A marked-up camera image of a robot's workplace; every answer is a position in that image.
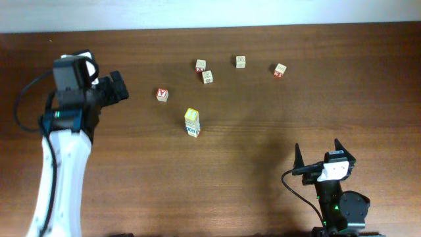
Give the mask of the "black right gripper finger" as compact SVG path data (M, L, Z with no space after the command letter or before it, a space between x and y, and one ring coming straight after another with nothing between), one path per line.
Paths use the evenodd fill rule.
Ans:
M334 140L334 145L335 145L335 150L336 151L339 151L339 150L342 150L342 152L343 152L343 155L347 158L347 160L348 160L348 162L350 162L350 163L355 163L356 162L356 159L354 158L354 156L353 155L351 155L344 147L343 147L343 145L341 144L341 142L336 138L335 140Z
M293 163L293 168L294 169L300 169L304 166L305 165L304 165L303 157L301 155L301 150L300 150L299 144L296 143L295 144L295 159L294 159L294 163Z

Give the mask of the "yellow wooden block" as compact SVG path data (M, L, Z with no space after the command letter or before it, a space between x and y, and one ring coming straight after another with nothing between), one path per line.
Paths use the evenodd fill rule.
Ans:
M188 108L185 115L185 121L189 123L198 123L199 122L199 112L195 109Z

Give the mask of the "blue edged X block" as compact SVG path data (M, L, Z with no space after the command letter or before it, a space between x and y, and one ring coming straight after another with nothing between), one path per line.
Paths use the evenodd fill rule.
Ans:
M188 131L188 130L190 130L190 131L195 131L195 132L200 132L200 131L201 131L201 129L194 130L193 128L188 127L188 126L186 126L186 130L187 130L187 131Z

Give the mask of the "green wooden block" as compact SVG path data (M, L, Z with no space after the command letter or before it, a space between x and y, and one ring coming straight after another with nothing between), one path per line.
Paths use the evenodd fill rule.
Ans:
M194 130L200 129L200 124L198 122L189 122L185 121L186 126L193 128Z

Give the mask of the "red number 6 block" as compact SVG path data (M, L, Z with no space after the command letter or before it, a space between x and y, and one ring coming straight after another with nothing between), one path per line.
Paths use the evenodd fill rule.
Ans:
M195 131L190 131L190 130L188 130L188 131L187 131L187 133L188 133L190 136L193 136L193 137L195 137L195 138L197 138L197 137L198 137L198 135L200 134L200 132L195 132Z

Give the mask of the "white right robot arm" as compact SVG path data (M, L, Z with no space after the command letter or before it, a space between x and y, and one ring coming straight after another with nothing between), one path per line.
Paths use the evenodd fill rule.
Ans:
M370 199L358 192L343 191L341 182L350 177L356 159L339 142L325 153L324 160L305 165L298 145L292 175L302 177L302 185L313 185L321 210L322 226L311 236L358 236L366 226Z

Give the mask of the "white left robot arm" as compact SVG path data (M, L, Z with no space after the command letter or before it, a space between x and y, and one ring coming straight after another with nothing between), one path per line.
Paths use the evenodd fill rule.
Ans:
M43 166L28 236L81 236L80 211L87 160L101 109L129 97L118 71L99 77L86 49L55 60L56 90L38 120Z

